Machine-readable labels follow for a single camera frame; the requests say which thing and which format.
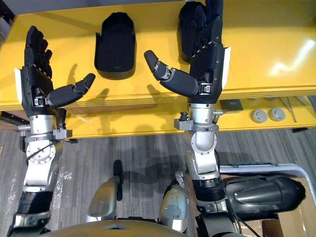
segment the screw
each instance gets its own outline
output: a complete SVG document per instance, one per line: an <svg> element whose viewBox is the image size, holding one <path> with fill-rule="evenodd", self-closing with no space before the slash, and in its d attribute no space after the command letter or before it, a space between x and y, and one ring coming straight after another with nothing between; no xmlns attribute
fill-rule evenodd
<svg viewBox="0 0 316 237"><path fill-rule="evenodd" d="M180 112L180 121L186 121L188 120L188 113L187 112Z"/></svg>

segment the black cable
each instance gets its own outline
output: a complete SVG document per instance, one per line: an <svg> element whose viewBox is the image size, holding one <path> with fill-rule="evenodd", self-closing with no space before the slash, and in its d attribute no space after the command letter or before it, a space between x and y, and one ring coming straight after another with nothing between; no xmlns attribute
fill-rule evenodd
<svg viewBox="0 0 316 237"><path fill-rule="evenodd" d="M233 204L232 204L231 200L229 199L229 196L227 195L226 187L224 187L223 190L224 190L224 193L225 193L225 195L226 195L226 197L227 197L227 200L228 200L228 202L229 202L229 204L230 204L230 206L231 206L231 209L232 209L232 211L233 211L233 214L234 214L234 217L235 217L235 219L236 219L236 222L237 222L237 224L238 224L239 234L242 235L242 229L241 229L241 225L240 225L240 222L239 222L239 218L237 217L237 214L236 214L236 212L235 212L235 210L234 210Z"/></svg>
<svg viewBox="0 0 316 237"><path fill-rule="evenodd" d="M47 146L41 148L41 149L38 150L37 152L34 152L34 153L31 154L29 157L27 157L26 163L28 163L29 160L30 160L32 157L36 156L38 153L40 153L41 151L43 151L43 150L46 149L47 147L50 147L51 145L55 145L55 144L57 144L57 143L60 142L60 141L59 141L59 140L54 140L54 141L50 141L50 142L51 142L51 143L49 143Z"/></svg>
<svg viewBox="0 0 316 237"><path fill-rule="evenodd" d="M220 173L221 162L220 162L220 160L219 160L219 155L218 155L217 150L214 149L214 152L215 152L216 157L217 157L217 168L218 168L218 172ZM235 217L236 222L237 222L237 224L238 224L239 234L242 234L242 229L241 229L241 225L240 225L240 222L242 222L248 229L250 229L250 230L254 233L254 235L255 235L256 237L260 237L260 235L258 235L258 233L257 233L253 228L251 228L246 222L244 222L241 218L239 218L239 217L237 216L237 214L236 214L236 212L235 212L235 210L234 210L233 204L232 204L231 200L229 199L229 197L228 197L228 195L227 195L226 187L224 187L224 193L225 193L225 195L226 195L226 197L227 197L227 199L228 199L228 202L229 202L229 204L230 204L230 206L231 206L231 208L232 208L234 217Z"/></svg>
<svg viewBox="0 0 316 237"><path fill-rule="evenodd" d="M243 221L241 218L238 217L238 219L239 219L248 229L250 229L250 230L254 233L254 235L255 235L256 237L260 237L260 235L259 235L253 228L251 228L250 225L248 225L248 224L247 224L245 221Z"/></svg>

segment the metal bracket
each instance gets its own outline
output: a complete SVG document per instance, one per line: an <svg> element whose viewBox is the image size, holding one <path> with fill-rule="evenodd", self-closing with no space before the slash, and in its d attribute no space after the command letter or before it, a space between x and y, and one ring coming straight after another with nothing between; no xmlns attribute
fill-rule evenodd
<svg viewBox="0 0 316 237"><path fill-rule="evenodd" d="M174 120L174 127L178 130L194 131L194 132L216 132L219 129L218 125L204 125L194 124L193 120L180 121L180 119Z"/></svg>
<svg viewBox="0 0 316 237"><path fill-rule="evenodd" d="M63 129L63 128L54 129L53 130L53 136L55 137L56 140L63 140L63 139L66 139L68 137L72 137L73 136L73 131L72 130Z"/></svg>

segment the robotic arm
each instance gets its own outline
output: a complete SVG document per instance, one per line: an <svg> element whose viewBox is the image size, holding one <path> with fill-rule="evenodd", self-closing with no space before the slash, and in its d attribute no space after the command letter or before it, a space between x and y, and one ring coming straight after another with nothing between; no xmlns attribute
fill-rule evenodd
<svg viewBox="0 0 316 237"><path fill-rule="evenodd" d="M205 25L191 42L190 73L168 68L148 50L144 56L154 77L167 89L188 98L188 113L181 112L174 126L184 130L186 164L193 181L199 227L207 228L208 236L236 233L229 217L227 197L215 157L216 125L222 111L215 111L225 87L230 48L222 45L222 0L207 0Z"/></svg>
<svg viewBox="0 0 316 237"><path fill-rule="evenodd" d="M91 87L95 75L88 74L75 85L53 88L52 52L41 31L32 26L26 37L24 66L15 69L18 100L30 119L19 127L22 151L26 152L28 169L19 207L13 216L7 236L37 236L48 230L50 203L59 172L60 140L71 137L66 129L66 110L59 109L80 99Z"/></svg>

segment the black battery pack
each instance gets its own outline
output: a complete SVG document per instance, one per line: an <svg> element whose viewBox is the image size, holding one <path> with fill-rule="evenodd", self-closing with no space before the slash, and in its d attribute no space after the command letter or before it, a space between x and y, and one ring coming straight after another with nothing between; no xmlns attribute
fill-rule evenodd
<svg viewBox="0 0 316 237"><path fill-rule="evenodd" d="M277 213L294 210L305 198L304 186L285 176L251 176L226 183L236 215L244 221L277 219Z"/></svg>

